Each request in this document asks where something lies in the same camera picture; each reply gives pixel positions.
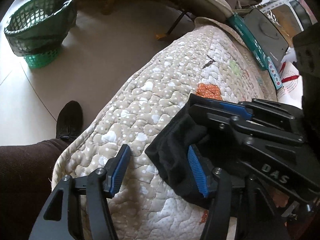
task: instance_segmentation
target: floor tile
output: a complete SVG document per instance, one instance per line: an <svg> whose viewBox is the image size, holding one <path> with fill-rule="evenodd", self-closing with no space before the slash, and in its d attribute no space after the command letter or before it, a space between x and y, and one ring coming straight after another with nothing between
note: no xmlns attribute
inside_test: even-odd
<svg viewBox="0 0 320 240"><path fill-rule="evenodd" d="M55 126L21 66L12 70L0 86L0 146L54 138Z"/></svg>
<svg viewBox="0 0 320 240"><path fill-rule="evenodd" d="M77 25L63 42L58 58L30 70L21 64L36 93L54 118L70 100L84 111L90 125L124 82L170 42L155 39L165 33L179 12L160 3L120 0L111 15L100 13L105 0L82 0ZM179 37L194 28L184 17L174 30Z"/></svg>

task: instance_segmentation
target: black shoe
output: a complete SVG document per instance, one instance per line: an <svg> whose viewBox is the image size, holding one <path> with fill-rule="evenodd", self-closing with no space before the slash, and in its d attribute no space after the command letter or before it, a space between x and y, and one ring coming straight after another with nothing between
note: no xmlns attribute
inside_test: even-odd
<svg viewBox="0 0 320 240"><path fill-rule="evenodd" d="M56 138L72 143L81 134L82 125L82 108L78 102L70 101L59 113Z"/></svg>

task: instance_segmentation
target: polka dot quilt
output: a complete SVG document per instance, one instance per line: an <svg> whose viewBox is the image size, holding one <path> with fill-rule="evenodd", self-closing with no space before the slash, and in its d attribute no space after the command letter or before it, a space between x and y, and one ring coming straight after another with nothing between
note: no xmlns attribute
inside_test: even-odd
<svg viewBox="0 0 320 240"><path fill-rule="evenodd" d="M190 93L234 103L252 98L276 101L268 73L259 70L237 33L197 18L194 31L133 74L61 154L52 188L65 174L80 177L103 167L126 143L132 157L119 193L108 199L119 239L199 239L207 211L177 196L144 152ZM85 196L81 208L85 238L90 239ZM234 231L235 224L230 220L229 230Z"/></svg>

